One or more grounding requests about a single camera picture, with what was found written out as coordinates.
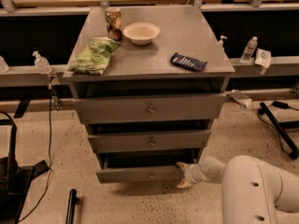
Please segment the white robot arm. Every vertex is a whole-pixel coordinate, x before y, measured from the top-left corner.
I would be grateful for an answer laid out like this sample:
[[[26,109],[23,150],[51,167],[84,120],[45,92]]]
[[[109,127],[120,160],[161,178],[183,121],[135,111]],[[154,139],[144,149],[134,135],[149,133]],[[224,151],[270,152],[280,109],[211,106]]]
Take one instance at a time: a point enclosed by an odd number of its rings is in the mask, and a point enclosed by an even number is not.
[[[206,157],[178,167],[180,189],[200,182],[221,184],[222,224],[278,224],[278,211],[299,212],[299,176],[260,159]]]

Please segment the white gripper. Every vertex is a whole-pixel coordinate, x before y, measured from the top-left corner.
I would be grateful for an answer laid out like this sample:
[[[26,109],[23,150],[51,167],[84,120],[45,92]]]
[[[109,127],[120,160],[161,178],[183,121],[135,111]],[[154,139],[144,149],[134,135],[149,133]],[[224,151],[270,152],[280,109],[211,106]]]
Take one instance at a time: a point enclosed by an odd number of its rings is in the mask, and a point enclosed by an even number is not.
[[[192,185],[197,184],[203,180],[203,173],[199,164],[187,164],[178,162],[177,166],[181,171],[184,171],[184,177],[177,184],[179,189],[187,189]]]

